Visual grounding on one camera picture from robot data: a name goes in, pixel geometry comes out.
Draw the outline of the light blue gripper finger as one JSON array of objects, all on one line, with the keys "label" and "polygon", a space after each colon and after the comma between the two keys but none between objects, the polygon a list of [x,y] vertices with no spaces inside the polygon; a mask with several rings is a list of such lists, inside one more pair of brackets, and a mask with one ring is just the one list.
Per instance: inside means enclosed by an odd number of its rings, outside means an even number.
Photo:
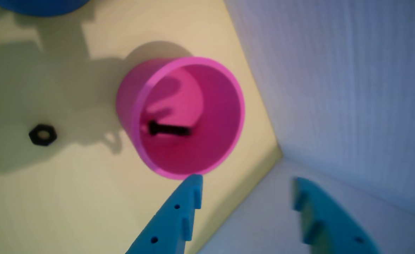
[{"label": "light blue gripper finger", "polygon": [[378,254],[361,226],[327,192],[303,177],[292,181],[293,209],[299,212],[302,242],[311,254]]},{"label": "light blue gripper finger", "polygon": [[137,236],[127,254],[183,254],[192,240],[195,210],[201,209],[203,176],[190,175]]}]

